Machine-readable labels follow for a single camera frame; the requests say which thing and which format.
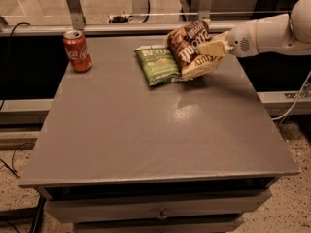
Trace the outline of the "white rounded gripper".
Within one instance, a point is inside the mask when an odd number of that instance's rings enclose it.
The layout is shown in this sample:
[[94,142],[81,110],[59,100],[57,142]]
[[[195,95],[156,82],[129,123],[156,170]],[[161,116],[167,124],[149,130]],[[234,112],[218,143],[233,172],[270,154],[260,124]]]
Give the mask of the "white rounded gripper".
[[258,55],[256,29],[255,20],[240,23],[229,33],[225,31],[217,34],[212,37],[212,41],[200,44],[197,47],[198,52],[202,55],[218,57],[223,57],[229,52],[241,58]]

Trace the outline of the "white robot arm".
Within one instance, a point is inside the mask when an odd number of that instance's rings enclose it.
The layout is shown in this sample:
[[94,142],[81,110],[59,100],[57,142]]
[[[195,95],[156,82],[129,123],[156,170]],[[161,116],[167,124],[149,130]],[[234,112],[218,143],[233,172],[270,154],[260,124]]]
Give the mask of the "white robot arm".
[[299,0],[290,14],[240,23],[198,46],[200,54],[250,57],[276,52],[283,55],[311,54],[311,0]]

